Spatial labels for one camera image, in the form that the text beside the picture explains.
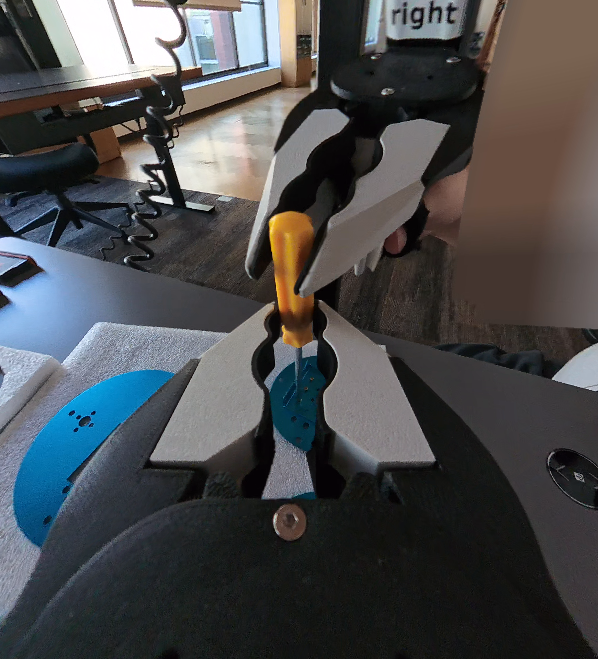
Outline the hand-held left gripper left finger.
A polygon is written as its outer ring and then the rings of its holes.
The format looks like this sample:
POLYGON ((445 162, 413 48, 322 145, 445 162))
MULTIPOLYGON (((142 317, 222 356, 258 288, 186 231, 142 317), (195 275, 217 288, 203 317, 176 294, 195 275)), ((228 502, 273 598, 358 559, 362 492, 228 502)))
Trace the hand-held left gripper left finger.
POLYGON ((199 360, 152 452, 154 466, 229 473, 247 497, 261 497, 275 452, 269 390, 278 312, 273 303, 199 360))

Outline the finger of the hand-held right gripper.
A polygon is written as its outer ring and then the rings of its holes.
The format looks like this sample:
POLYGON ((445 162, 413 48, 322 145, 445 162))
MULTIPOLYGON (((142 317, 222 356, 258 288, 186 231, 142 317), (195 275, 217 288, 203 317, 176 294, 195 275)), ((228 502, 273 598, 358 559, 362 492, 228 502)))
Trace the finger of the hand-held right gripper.
POLYGON ((332 283, 350 268, 374 271, 386 238, 407 221, 424 193, 421 177, 449 125, 410 120, 386 127, 383 156, 355 181, 353 197, 319 228, 319 241, 297 281, 300 296, 332 283))
POLYGON ((328 138, 341 132, 348 122, 346 115, 338 109, 315 109, 275 153, 245 258, 245 270, 251 279, 259 279, 271 260, 267 222, 278 208, 282 193, 292 181, 306 172, 311 153, 328 138))

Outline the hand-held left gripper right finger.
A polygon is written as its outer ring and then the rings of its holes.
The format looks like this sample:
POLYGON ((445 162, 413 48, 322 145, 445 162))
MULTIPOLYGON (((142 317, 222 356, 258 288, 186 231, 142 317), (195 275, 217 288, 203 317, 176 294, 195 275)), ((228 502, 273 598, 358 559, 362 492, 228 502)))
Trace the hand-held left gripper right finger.
POLYGON ((315 307, 317 366, 326 384, 317 397, 317 427, 308 453, 315 494, 337 498, 353 476, 436 465, 389 357, 325 302, 315 307))

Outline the blue metal bracket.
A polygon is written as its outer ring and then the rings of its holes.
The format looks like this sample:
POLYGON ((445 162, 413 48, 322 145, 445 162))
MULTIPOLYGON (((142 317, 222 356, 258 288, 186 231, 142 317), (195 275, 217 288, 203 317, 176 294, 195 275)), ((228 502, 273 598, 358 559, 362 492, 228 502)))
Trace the blue metal bracket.
POLYGON ((317 366, 317 357, 306 357, 302 360, 300 386, 297 388, 295 365, 289 365, 285 370, 289 378, 289 388, 282 398, 285 408, 297 411, 304 416, 315 416, 319 393, 326 384, 326 379, 317 366))

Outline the blue perforated mounting disc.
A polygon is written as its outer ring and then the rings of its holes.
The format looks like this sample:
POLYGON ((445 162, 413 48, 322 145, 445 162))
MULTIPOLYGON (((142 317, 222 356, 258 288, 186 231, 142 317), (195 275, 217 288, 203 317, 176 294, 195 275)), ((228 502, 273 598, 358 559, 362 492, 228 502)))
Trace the blue perforated mounting disc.
POLYGON ((289 388, 289 378, 285 369, 278 374, 270 389, 272 422, 286 441, 308 452, 312 448, 315 437, 317 413, 315 416, 304 416, 284 407, 282 398, 289 388))

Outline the yellow handled screwdriver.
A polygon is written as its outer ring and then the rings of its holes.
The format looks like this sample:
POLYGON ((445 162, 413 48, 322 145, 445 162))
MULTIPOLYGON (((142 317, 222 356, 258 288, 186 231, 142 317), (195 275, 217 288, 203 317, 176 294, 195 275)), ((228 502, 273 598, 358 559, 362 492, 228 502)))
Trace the yellow handled screwdriver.
POLYGON ((296 211, 278 213, 269 220, 269 240, 282 338, 295 349, 295 393, 299 401, 303 347, 313 340, 314 297, 312 294, 305 298, 299 296, 295 286, 313 246, 311 218, 296 211))

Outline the black round desk grommet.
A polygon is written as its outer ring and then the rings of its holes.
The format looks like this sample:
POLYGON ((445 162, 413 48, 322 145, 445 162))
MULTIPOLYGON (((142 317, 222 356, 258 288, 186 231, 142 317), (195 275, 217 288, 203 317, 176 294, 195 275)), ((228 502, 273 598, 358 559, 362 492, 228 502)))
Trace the black round desk grommet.
POLYGON ((547 458, 549 474, 557 487, 575 503, 598 510, 598 465, 570 449, 556 449, 547 458))

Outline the person's right hand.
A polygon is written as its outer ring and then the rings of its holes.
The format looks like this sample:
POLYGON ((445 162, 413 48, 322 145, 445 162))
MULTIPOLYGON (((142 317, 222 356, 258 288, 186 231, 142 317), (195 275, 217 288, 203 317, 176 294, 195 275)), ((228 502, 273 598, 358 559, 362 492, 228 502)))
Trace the person's right hand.
POLYGON ((384 255, 403 256, 419 248, 426 236, 457 245, 469 168, 441 178, 426 190, 413 216, 386 238, 384 255))

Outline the white foam sheet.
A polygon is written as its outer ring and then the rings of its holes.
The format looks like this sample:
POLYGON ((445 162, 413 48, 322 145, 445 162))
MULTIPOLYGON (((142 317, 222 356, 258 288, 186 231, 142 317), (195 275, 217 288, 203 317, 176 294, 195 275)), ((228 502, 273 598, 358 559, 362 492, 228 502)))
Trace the white foam sheet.
POLYGON ((98 323, 0 433, 0 621, 13 609, 40 556, 40 548, 16 522, 13 491, 23 458, 42 428, 89 387, 139 370, 177 373, 224 337, 215 332, 98 323))

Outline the wooden column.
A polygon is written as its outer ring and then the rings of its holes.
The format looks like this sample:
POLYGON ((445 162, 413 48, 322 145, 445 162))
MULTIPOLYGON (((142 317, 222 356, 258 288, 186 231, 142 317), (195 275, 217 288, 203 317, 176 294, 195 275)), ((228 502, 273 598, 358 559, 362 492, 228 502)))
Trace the wooden column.
POLYGON ((313 1, 278 1, 281 84, 307 86, 313 71, 313 1))

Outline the dark pants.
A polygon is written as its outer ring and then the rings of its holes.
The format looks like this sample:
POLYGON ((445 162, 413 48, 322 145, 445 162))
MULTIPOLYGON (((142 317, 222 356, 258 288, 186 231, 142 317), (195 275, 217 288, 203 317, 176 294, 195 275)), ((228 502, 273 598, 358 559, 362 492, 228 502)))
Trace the dark pants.
POLYGON ((496 345, 480 343, 446 343, 433 348, 549 379, 565 365, 565 361, 549 358, 536 349, 507 352, 496 345))

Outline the small brown cardboard box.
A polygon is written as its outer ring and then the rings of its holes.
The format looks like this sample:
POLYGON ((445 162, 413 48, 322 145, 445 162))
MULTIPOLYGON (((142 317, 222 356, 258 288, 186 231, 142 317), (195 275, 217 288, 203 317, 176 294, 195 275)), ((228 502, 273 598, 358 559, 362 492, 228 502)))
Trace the small brown cardboard box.
POLYGON ((96 148, 98 161, 104 164, 122 157, 120 143, 113 127, 104 128, 90 133, 96 148))

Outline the blue disc with rectangular cutout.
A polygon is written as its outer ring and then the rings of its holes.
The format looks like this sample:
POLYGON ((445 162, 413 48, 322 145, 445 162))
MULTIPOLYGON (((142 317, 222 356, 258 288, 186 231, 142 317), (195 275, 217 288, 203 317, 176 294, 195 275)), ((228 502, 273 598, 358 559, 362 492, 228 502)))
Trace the blue disc with rectangular cutout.
POLYGON ((163 370, 116 375, 64 406, 39 432, 13 490, 20 530, 41 547, 81 470, 108 436, 173 376, 163 370))

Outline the window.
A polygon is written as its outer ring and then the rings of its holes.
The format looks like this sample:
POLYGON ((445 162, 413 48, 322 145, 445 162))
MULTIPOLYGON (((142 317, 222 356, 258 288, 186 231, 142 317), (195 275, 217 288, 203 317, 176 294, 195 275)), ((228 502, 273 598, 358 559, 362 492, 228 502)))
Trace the window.
MULTIPOLYGON (((163 1, 59 1, 83 63, 160 65, 171 56, 156 39, 172 40, 179 21, 163 1)), ((263 1, 188 1, 178 7, 186 38, 177 48, 183 68, 205 75, 269 64, 263 1)))

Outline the black saddle stool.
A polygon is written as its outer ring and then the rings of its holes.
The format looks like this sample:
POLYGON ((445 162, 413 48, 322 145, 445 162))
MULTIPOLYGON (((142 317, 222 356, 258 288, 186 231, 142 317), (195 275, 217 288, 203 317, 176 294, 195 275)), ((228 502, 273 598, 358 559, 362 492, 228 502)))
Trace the black saddle stool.
POLYGON ((22 226, 17 236, 52 224, 47 240, 50 247, 57 246, 69 223, 78 229, 82 221, 103 229, 113 230, 112 239, 127 240, 124 228, 112 225, 90 213, 90 210, 124 209, 130 217, 133 211, 126 203, 71 202, 66 190, 89 180, 100 163, 96 152, 87 144, 76 142, 47 152, 28 155, 0 156, 0 193, 31 196, 47 193, 56 199, 55 205, 45 213, 22 226))

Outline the black shelving unit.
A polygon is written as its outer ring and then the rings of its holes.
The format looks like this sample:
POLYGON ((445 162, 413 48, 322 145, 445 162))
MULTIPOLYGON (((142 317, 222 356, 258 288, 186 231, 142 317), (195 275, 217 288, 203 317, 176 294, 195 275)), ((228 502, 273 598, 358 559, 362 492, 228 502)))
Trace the black shelving unit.
POLYGON ((32 1, 0 1, 0 74, 61 67, 32 1))

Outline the black desk leg frame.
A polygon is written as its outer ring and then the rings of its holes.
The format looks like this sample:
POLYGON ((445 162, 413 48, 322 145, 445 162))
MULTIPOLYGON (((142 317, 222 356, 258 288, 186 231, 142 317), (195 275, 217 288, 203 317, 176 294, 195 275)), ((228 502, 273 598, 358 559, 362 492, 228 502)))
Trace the black desk leg frame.
MULTIPOLYGON (((320 2, 317 91, 322 100, 340 111, 350 107, 332 94, 330 81, 339 68, 360 56, 365 8, 364 1, 320 2)), ((317 195, 319 209, 326 211, 317 232, 320 246, 325 238, 327 220, 346 202, 354 177, 355 128, 352 118, 345 120, 345 128, 328 140, 325 153, 320 155, 320 166, 326 175, 317 195)))

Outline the white foam frame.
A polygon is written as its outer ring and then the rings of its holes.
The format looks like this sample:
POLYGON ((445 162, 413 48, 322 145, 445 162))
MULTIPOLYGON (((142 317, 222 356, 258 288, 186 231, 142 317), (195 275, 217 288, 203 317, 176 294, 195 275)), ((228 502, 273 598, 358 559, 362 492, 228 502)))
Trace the white foam frame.
POLYGON ((49 355, 0 346, 0 432, 59 368, 49 355))

